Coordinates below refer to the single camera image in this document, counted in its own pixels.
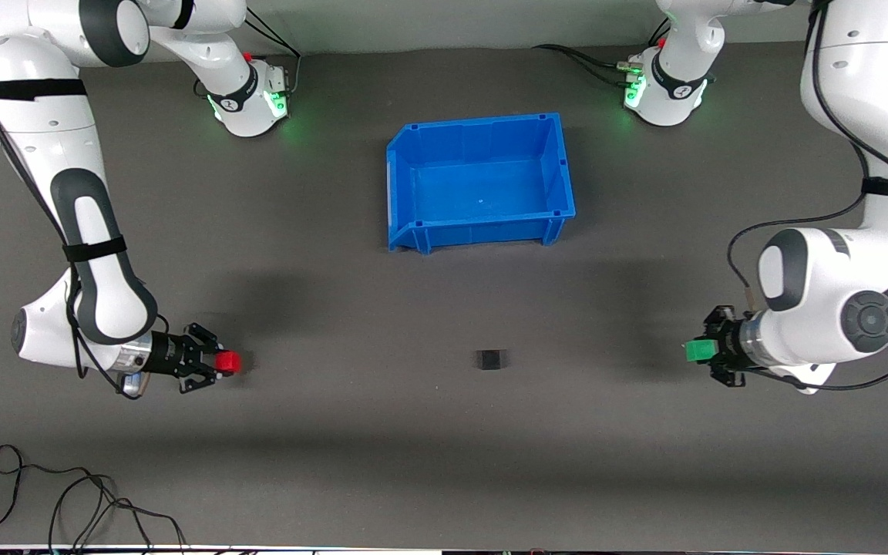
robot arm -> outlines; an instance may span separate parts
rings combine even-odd
[[[236,136],[265,133],[286,116],[282,71],[249,63],[224,34],[242,24],[244,1],[140,2],[0,0],[1,138],[71,264],[15,317],[13,345],[29,361],[102,370],[131,398],[151,373],[177,377],[186,393],[240,362],[198,324],[180,336],[151,331],[157,304],[128,259],[77,67],[137,63],[152,32],[204,81]]]
[[[719,306],[698,338],[705,343],[688,345],[688,358],[730,386],[744,384],[737,372],[767,368],[814,393],[836,363],[888,345],[888,1],[822,3],[814,16],[802,98],[814,119],[856,144],[863,223],[769,240],[758,260],[769,309],[737,320]]]
[[[796,0],[656,0],[670,21],[665,46],[651,45],[628,59],[639,69],[624,106],[653,126],[676,126],[701,105],[706,75],[725,45],[726,15],[779,10]]]

blue bin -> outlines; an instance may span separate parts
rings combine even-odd
[[[557,241],[574,217],[556,113],[410,123],[385,151],[388,248]]]

green cube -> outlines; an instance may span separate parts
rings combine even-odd
[[[687,350],[688,362],[707,361],[718,354],[718,341],[713,338],[696,338],[688,341],[684,348]]]

green led light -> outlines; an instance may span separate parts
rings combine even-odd
[[[701,99],[705,97],[705,88],[708,87],[708,79],[705,79],[704,83],[701,84],[701,92],[698,92],[698,99],[694,101],[694,107],[698,108],[701,105]]]
[[[265,104],[269,106],[269,112],[272,112],[272,116],[276,117],[276,119],[286,116],[286,97],[282,92],[262,91],[262,98],[265,99]]]
[[[221,113],[218,113],[218,106],[214,104],[214,101],[211,99],[211,95],[207,96],[208,104],[211,104],[211,109],[214,110],[214,119],[219,120],[221,122]]]
[[[641,75],[635,83],[630,84],[630,92],[626,94],[626,106],[635,109],[639,106],[642,99],[642,93],[646,90],[646,76]]]

black cable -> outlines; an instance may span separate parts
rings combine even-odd
[[[592,66],[605,67],[605,68],[607,68],[607,69],[614,69],[614,68],[616,68],[616,64],[613,64],[613,63],[607,63],[607,62],[605,62],[605,61],[602,61],[602,60],[596,59],[596,57],[589,56],[588,54],[586,54],[586,53],[584,53],[584,52],[581,52],[581,50],[578,50],[578,49],[572,49],[572,48],[569,47],[569,46],[563,46],[563,45],[536,45],[536,46],[534,46],[533,48],[534,48],[534,49],[542,49],[542,50],[554,50],[555,52],[562,52],[562,53],[564,53],[564,54],[567,54],[568,57],[576,56],[576,57],[579,57],[579,59],[582,59],[582,60],[584,60],[584,61],[590,63]]]
[[[170,333],[170,323],[167,321],[166,317],[163,316],[163,314],[160,314],[160,313],[157,313],[157,314],[156,314],[156,317],[157,317],[157,319],[159,319],[161,322],[163,322],[163,333],[165,333],[165,334],[169,334],[169,333]]]
[[[32,176],[29,175],[29,170],[25,168],[25,165],[22,164],[22,158],[15,151],[15,147],[12,141],[9,139],[9,136],[5,133],[5,130],[2,127],[2,123],[0,122],[0,144],[2,144],[2,150],[6,153],[6,157],[9,158],[9,162],[11,163],[13,169],[18,174],[18,178],[25,184],[27,189],[29,189],[29,193],[32,194],[34,199],[36,199],[36,203],[39,204],[40,208],[45,211],[46,214],[51,214],[52,211],[47,207],[46,202],[43,200],[43,197],[40,196],[39,189],[36,187],[36,183]],[[64,237],[63,231],[60,229],[60,225],[57,224],[57,221],[52,217],[47,217],[50,220],[50,223],[53,225],[53,229],[57,232],[57,235],[60,236],[61,243],[64,245],[67,244],[67,240]],[[111,385],[116,393],[119,393],[122,397],[126,397],[126,399],[137,400],[141,395],[128,395],[123,391],[123,388],[119,386],[114,380],[112,376],[109,376],[105,370],[102,370],[102,366],[98,363],[98,359],[95,358],[94,352],[91,351],[91,348],[88,347],[87,341],[85,341],[84,336],[81,334],[81,329],[78,326],[77,318],[74,317],[74,299],[76,298],[79,288],[80,288],[80,277],[78,277],[77,270],[74,268],[74,264],[71,264],[71,284],[73,284],[73,288],[71,289],[70,295],[68,295],[67,299],[67,321],[71,326],[71,337],[72,337],[72,345],[74,347],[74,361],[77,364],[77,375],[81,379],[87,375],[87,368],[81,365],[81,350],[78,348],[78,344],[81,344],[81,347],[84,348],[84,351],[87,352],[88,358],[91,358],[91,362],[94,362],[95,369],[98,369],[98,373],[102,375],[102,377],[106,380],[106,382]]]
[[[821,217],[807,217],[807,218],[792,218],[792,219],[779,219],[773,221],[765,221],[762,224],[750,225],[749,227],[743,229],[743,231],[739,231],[736,233],[732,240],[728,242],[728,249],[725,251],[725,259],[728,262],[728,266],[732,268],[735,276],[739,278],[739,281],[742,281],[742,284],[745,288],[751,288],[752,286],[749,283],[749,280],[742,274],[742,271],[739,270],[739,267],[736,266],[735,261],[733,259],[733,250],[735,249],[735,244],[739,242],[739,239],[744,237],[746,234],[756,231],[757,229],[762,229],[764,227],[771,227],[774,225],[794,225],[794,224],[813,224],[816,221],[825,221],[829,219],[834,219],[837,217],[843,217],[843,215],[848,214],[850,211],[855,210],[859,204],[863,203],[863,200],[866,199],[866,194],[861,193],[859,197],[857,197],[854,203],[848,205],[848,207],[844,207],[841,210],[836,212],[832,212],[831,214],[821,215]]]
[[[649,35],[649,41],[646,41],[647,46],[656,46],[656,41],[663,38],[663,34],[670,31],[670,28],[663,29],[663,25],[667,25],[670,22],[670,18],[664,18],[663,21],[660,22],[660,25],[656,25],[656,31],[653,32],[652,35]]]
[[[286,92],[287,95],[292,95],[293,93],[297,92],[297,87],[300,86],[300,66],[301,66],[301,64],[303,64],[303,62],[304,62],[303,56],[298,57],[297,65],[293,69],[293,86],[287,87],[287,88],[289,88],[289,90]]]
[[[824,28],[825,21],[827,21],[828,18],[829,4],[831,4],[831,0],[824,2],[821,6],[816,8],[816,10],[819,10],[821,13],[821,20],[817,22],[817,33],[814,35],[814,56],[813,59],[811,59],[811,78],[814,81],[814,95],[817,97],[818,105],[821,106],[821,110],[823,110],[825,116],[828,117],[828,120],[834,124],[835,127],[838,127],[839,131],[842,131],[845,138],[848,138],[849,141],[859,145],[859,148],[874,155],[888,165],[888,157],[885,154],[868,145],[866,141],[860,140],[859,137],[854,136],[852,131],[838,120],[838,116],[835,116],[835,113],[829,108],[828,103],[824,98],[824,92],[821,91],[821,45],[824,42]]]
[[[801,382],[799,379],[793,376],[780,376],[774,375],[771,372],[765,372],[765,370],[757,369],[757,368],[745,368],[742,370],[743,372],[752,373],[752,375],[760,375],[762,377],[768,377],[769,379],[774,379],[777,382],[789,383],[790,385],[799,388],[810,388],[810,389],[822,389],[825,391],[856,391],[857,389],[866,389],[868,387],[873,387],[874,385],[879,385],[882,382],[887,382],[888,380],[888,372],[885,375],[881,375],[877,378],[870,379],[868,382],[861,383],[853,383],[850,385],[814,385],[810,383]]]
[[[828,120],[832,124],[834,124],[835,127],[838,127],[838,130],[842,131],[842,134],[846,138],[848,138],[848,140],[850,142],[852,142],[853,147],[856,148],[856,154],[859,155],[859,164],[861,165],[861,169],[863,169],[863,176],[867,178],[868,177],[868,163],[866,161],[866,156],[864,156],[864,154],[863,154],[863,150],[865,150],[866,152],[868,152],[870,154],[873,154],[876,158],[878,158],[880,161],[886,163],[887,165],[888,165],[888,157],[886,157],[885,155],[883,155],[882,153],[880,153],[876,149],[872,148],[870,145],[866,144],[866,142],[860,140],[859,137],[854,136],[854,134],[852,134],[852,131],[848,130],[845,126],[843,126],[842,123],[839,122],[838,117],[836,117],[834,115],[831,108],[829,108],[829,106],[825,102],[823,92],[821,92],[821,78],[820,78],[820,67],[819,67],[820,66],[820,52],[821,52],[821,45],[822,45],[823,38],[824,38],[824,28],[825,28],[825,24],[826,24],[827,17],[828,17],[828,4],[831,2],[832,2],[832,0],[825,0],[825,2],[823,4],[821,4],[821,6],[815,10],[815,12],[820,11],[821,20],[817,22],[817,34],[815,35],[815,38],[814,38],[814,56],[813,56],[813,59],[811,60],[812,79],[814,81],[814,83],[813,83],[814,93],[818,99],[818,104],[821,106],[821,110],[823,110],[823,112],[825,113],[825,116],[828,117]],[[811,14],[812,25],[814,24],[814,17],[816,17],[816,13]],[[859,199],[854,201],[854,203],[850,204],[849,207],[845,208],[845,210],[835,212],[835,214],[831,214],[828,217],[822,217],[822,218],[827,219],[830,217],[839,217],[839,215],[847,214],[848,212],[854,210],[854,207],[857,207],[857,205],[861,204],[861,201],[863,201],[864,199],[866,199],[866,193],[861,193],[859,195]],[[813,218],[813,219],[808,218],[808,221],[818,221],[822,218]],[[803,220],[793,220],[793,221],[783,220],[783,222],[789,222],[790,224],[804,224]],[[776,224],[776,222],[768,222],[767,224],[758,224],[758,225],[752,226],[752,228],[747,228],[746,230],[736,234],[736,236],[732,239],[732,241],[729,242],[728,252],[727,252],[727,260],[728,260],[729,266],[732,267],[732,270],[735,271],[735,274],[737,275],[739,280],[743,282],[743,284],[745,285],[747,290],[750,288],[749,281],[747,281],[746,278],[743,277],[741,271],[738,271],[738,268],[735,266],[734,262],[732,262],[732,246],[734,245],[736,240],[738,240],[740,238],[740,236],[744,235],[745,233],[748,233],[748,231],[751,231],[752,229],[755,229],[755,228],[764,227],[765,225],[774,225],[774,224]],[[886,372],[886,373],[884,373],[884,375],[881,375],[881,376],[875,377],[874,379],[868,380],[868,382],[853,383],[853,384],[849,384],[849,385],[815,385],[815,384],[811,384],[811,383],[801,382],[795,376],[775,375],[775,373],[767,372],[767,369],[765,369],[765,368],[743,368],[743,369],[741,369],[741,372],[752,373],[752,375],[762,376],[762,377],[765,377],[768,379],[775,380],[776,382],[787,383],[787,384],[790,384],[790,385],[792,385],[796,388],[799,388],[799,389],[809,388],[809,389],[818,389],[818,390],[824,390],[824,391],[856,391],[856,390],[860,390],[860,389],[866,389],[869,387],[873,387],[875,385],[879,385],[880,383],[887,382],[887,380],[888,380],[888,372]]]
[[[173,531],[175,531],[175,534],[177,535],[177,542],[179,542],[179,544],[180,544],[180,551],[183,552],[183,545],[187,543],[187,538],[183,536],[183,531],[180,529],[180,524],[177,523],[177,521],[172,516],[167,516],[166,514],[162,514],[162,513],[154,513],[154,512],[152,512],[152,510],[145,510],[145,509],[138,508],[138,506],[134,506],[133,502],[131,502],[129,499],[120,498],[119,496],[114,495],[113,494],[114,480],[112,479],[112,477],[105,475],[105,474],[95,474],[94,472],[89,471],[87,468],[85,468],[83,466],[75,466],[72,468],[65,468],[64,470],[56,470],[53,468],[47,468],[45,466],[40,466],[39,464],[26,463],[25,460],[22,459],[22,453],[18,449],[18,447],[8,445],[8,443],[4,443],[4,445],[0,445],[0,456],[6,450],[12,451],[13,454],[15,454],[15,460],[17,460],[17,464],[15,464],[15,468],[12,468],[10,470],[4,470],[2,467],[0,467],[0,475],[8,476],[10,474],[15,474],[15,482],[13,484],[12,501],[10,502],[9,508],[6,510],[6,513],[3,514],[3,516],[0,519],[0,526],[7,519],[9,519],[9,517],[13,513],[13,510],[15,509],[15,503],[17,503],[17,501],[19,499],[19,492],[18,491],[20,489],[20,484],[22,482],[22,474],[24,473],[24,471],[32,468],[34,470],[38,470],[38,471],[46,473],[46,474],[67,474],[69,472],[80,472],[84,475],[79,477],[74,482],[71,482],[71,484],[69,484],[64,489],[63,493],[57,499],[57,503],[53,508],[53,513],[52,513],[52,516],[50,517],[50,527],[49,527],[49,530],[47,530],[47,547],[49,548],[49,551],[52,551],[52,549],[53,549],[53,530],[55,530],[55,528],[56,528],[56,520],[57,520],[57,517],[59,517],[60,510],[63,506],[64,499],[66,499],[67,494],[69,494],[71,492],[71,489],[74,489],[75,487],[77,487],[78,485],[80,485],[84,482],[89,482],[92,485],[94,485],[96,488],[98,488],[99,501],[96,504],[95,512],[92,513],[91,520],[88,521],[87,526],[85,526],[84,530],[82,530],[81,533],[79,533],[77,535],[74,542],[71,544],[71,551],[72,552],[81,553],[84,551],[85,545],[87,545],[89,538],[91,538],[92,533],[94,533],[94,531],[98,527],[99,523],[101,523],[101,521],[103,519],[105,519],[105,515],[111,509],[129,510],[131,513],[133,513],[133,518],[135,520],[136,527],[139,530],[140,536],[146,542],[147,548],[152,548],[153,542],[150,539],[149,535],[146,533],[144,526],[142,526],[142,521],[139,520],[139,514],[143,514],[144,516],[155,517],[155,519],[169,520],[170,523],[173,524]],[[105,483],[106,480],[108,480],[110,482],[110,484],[112,484],[110,487],[108,485],[106,485],[106,483]],[[106,500],[108,500],[108,505],[105,506],[105,509],[102,509],[102,503],[105,502]]]
[[[578,50],[575,50],[575,49],[568,49],[567,46],[561,46],[561,45],[536,45],[533,48],[534,49],[543,49],[543,50],[553,50],[554,52],[563,53],[563,55],[567,56],[568,59],[570,59],[574,63],[578,64],[578,66],[581,66],[581,69],[584,69],[591,76],[593,76],[595,79],[598,79],[599,81],[601,81],[605,84],[612,85],[614,87],[623,87],[623,88],[628,86],[628,83],[626,81],[610,79],[609,77],[606,77],[605,75],[595,71],[596,67],[600,68],[600,69],[613,69],[613,70],[615,70],[616,67],[614,67],[613,64],[605,63],[604,61],[601,61],[599,59],[593,59],[593,57],[588,56],[584,52],[578,52]],[[592,66],[595,66],[595,67],[589,66],[587,63],[585,63],[585,61],[588,61],[589,63],[592,64]]]
[[[191,87],[191,91],[194,92],[195,97],[197,98],[207,98],[207,89],[205,89],[205,93],[202,95],[197,91],[197,85],[200,85],[200,77],[194,79],[193,87]]]
[[[272,36],[265,34],[265,32],[262,31],[262,29],[256,27],[256,25],[251,24],[251,22],[246,21],[246,24],[249,25],[249,27],[253,28],[254,31],[258,32],[258,34],[265,36],[265,38],[267,38],[267,39],[270,39],[272,42],[276,42],[278,45],[283,46],[286,50],[290,50],[290,53],[292,53],[293,56],[297,56],[298,58],[300,57],[300,52],[297,49],[294,49],[294,47],[291,46],[289,42],[286,42],[282,38],[282,36],[280,36],[278,34],[278,32],[274,31],[274,29],[272,27],[269,27],[269,24],[267,22],[262,20],[261,17],[258,17],[258,14],[253,9],[246,7],[246,10],[248,10],[249,13],[254,18],[256,18],[256,21],[258,21],[258,22],[260,22],[260,24],[262,24],[262,27],[265,27],[269,32],[271,32]]]

